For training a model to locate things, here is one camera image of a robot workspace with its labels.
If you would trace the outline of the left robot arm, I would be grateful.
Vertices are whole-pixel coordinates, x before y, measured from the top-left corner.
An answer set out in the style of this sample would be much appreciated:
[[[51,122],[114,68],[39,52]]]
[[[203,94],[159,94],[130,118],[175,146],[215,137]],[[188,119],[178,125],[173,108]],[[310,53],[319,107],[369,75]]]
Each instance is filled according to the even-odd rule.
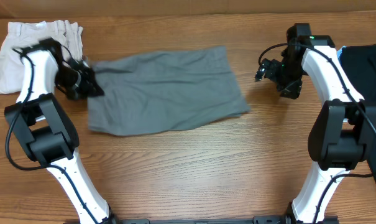
[[[54,95],[59,89],[69,100],[85,100],[104,92],[89,65],[65,60],[64,49],[53,38],[14,48],[24,78],[16,103],[4,110],[9,124],[6,157],[19,170],[48,170],[72,202],[80,223],[119,223],[85,171],[77,130]]]

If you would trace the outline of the grey shorts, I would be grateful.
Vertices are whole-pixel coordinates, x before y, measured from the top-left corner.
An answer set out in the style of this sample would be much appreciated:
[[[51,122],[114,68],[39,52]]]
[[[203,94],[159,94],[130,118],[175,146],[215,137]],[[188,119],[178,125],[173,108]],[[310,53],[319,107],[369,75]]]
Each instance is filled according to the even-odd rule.
[[[104,95],[88,98],[92,131],[182,131],[250,111],[223,46],[133,55],[93,68]]]

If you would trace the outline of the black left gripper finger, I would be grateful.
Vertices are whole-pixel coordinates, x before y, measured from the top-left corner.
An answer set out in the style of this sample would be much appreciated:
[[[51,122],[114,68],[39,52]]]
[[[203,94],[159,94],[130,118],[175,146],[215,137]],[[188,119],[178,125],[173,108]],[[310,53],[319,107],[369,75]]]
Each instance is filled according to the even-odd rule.
[[[87,77],[94,78],[95,77],[95,72],[92,67],[90,67],[89,63],[81,59],[79,61],[80,67],[81,67],[81,72],[84,73]]]
[[[98,85],[95,79],[86,80],[85,83],[86,83],[85,98],[104,95],[103,89]]]

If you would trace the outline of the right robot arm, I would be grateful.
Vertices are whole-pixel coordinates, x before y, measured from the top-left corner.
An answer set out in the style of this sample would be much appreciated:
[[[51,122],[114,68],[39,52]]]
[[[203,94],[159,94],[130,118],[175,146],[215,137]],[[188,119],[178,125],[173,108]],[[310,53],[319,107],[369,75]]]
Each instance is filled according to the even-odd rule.
[[[254,223],[339,223],[326,208],[338,185],[368,158],[376,142],[376,105],[366,102],[346,76],[328,35],[313,35],[308,23],[287,30],[282,61],[259,57],[255,79],[268,78],[281,97],[297,99],[310,77],[322,104],[308,136],[311,169],[296,198],[280,216],[256,216]]]

